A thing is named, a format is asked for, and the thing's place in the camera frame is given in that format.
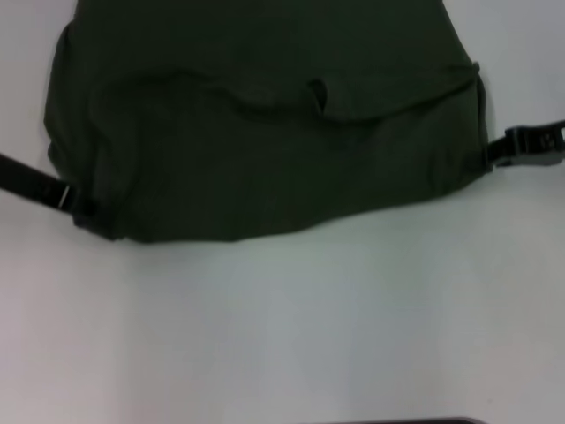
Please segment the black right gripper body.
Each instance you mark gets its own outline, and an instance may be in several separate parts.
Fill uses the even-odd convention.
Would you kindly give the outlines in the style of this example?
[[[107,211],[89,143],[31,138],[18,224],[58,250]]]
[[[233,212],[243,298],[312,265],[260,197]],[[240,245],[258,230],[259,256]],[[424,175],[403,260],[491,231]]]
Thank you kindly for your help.
[[[564,122],[522,126],[515,132],[514,165],[553,166],[564,161]]]

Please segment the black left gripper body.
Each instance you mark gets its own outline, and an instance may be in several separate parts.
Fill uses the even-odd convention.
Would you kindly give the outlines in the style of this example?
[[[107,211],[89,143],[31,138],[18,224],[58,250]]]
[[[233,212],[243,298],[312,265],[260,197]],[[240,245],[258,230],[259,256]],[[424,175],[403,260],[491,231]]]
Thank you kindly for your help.
[[[1,155],[1,189],[67,214],[73,210],[71,185],[6,155]]]

